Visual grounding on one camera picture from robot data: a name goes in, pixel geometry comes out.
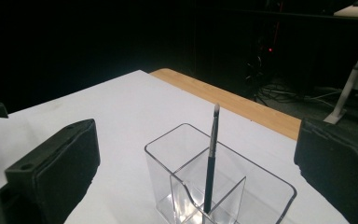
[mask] clear plastic container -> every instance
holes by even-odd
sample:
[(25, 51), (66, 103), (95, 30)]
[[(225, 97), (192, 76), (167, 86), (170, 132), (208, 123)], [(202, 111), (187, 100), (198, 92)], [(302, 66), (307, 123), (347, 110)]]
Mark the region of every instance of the clear plastic container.
[(296, 189), (217, 144), (212, 209), (202, 210), (210, 136), (182, 124), (147, 144), (156, 208), (168, 223), (280, 223)]

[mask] stand leg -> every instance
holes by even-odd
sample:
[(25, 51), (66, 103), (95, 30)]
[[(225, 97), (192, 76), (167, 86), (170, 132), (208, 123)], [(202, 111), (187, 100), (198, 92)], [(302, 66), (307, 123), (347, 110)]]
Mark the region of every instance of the stand leg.
[(357, 78), (358, 78), (358, 60), (354, 68), (351, 70), (350, 77), (348, 78), (347, 83), (345, 84), (344, 90), (342, 90), (342, 93), (339, 96), (334, 111), (329, 116), (327, 116), (327, 118), (325, 118), (324, 121), (332, 124), (336, 124), (342, 118), (342, 116), (345, 114), (345, 109), (343, 109), (343, 106), (345, 105)]

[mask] white table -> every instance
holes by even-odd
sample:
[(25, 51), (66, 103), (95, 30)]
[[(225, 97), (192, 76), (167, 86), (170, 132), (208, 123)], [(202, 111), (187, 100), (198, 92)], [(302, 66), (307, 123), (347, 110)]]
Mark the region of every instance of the white table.
[[(341, 9), (340, 11), (337, 11), (334, 13), (335, 16), (339, 17), (355, 17), (358, 18), (358, 7), (349, 6)], [(345, 114), (345, 109), (343, 108), (348, 96), (351, 93), (351, 90), (353, 89), (354, 85), (356, 84), (356, 81), (358, 80), (358, 60), (356, 62), (356, 65), (351, 70), (351, 74), (348, 77), (348, 80), (345, 84), (344, 89), (342, 90), (341, 95), (339, 96), (339, 99), (337, 101), (337, 104), (333, 110), (333, 112), (328, 115), (324, 121), (336, 124), (342, 116)]]
[[(65, 223), (164, 223), (155, 209), (144, 146), (181, 123), (211, 130), (214, 104), (136, 71), (0, 119), (0, 188), (4, 170), (62, 127), (95, 119), (101, 165)], [(296, 140), (224, 107), (219, 141), (292, 184), (297, 196), (282, 223), (348, 223), (300, 175)]]

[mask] wooden table edge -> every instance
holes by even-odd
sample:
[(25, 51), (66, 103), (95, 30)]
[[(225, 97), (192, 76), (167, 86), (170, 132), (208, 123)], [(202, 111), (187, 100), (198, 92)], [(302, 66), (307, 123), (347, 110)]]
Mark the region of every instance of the wooden table edge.
[(213, 104), (219, 103), (223, 108), (261, 124), (277, 133), (297, 140), (301, 120), (272, 108), (240, 97), (229, 91), (219, 89), (193, 77), (161, 68), (150, 75), (171, 85), (192, 93)]

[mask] dark background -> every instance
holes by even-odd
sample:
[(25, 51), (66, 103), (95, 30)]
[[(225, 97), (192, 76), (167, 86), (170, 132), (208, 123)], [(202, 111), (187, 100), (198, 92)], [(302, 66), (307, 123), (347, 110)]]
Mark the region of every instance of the dark background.
[(266, 19), (226, 9), (328, 16), (351, 1), (281, 4), (0, 1), (0, 102), (12, 113), (164, 67), (245, 97), (275, 76), (299, 91), (342, 88), (358, 57), (358, 23)]

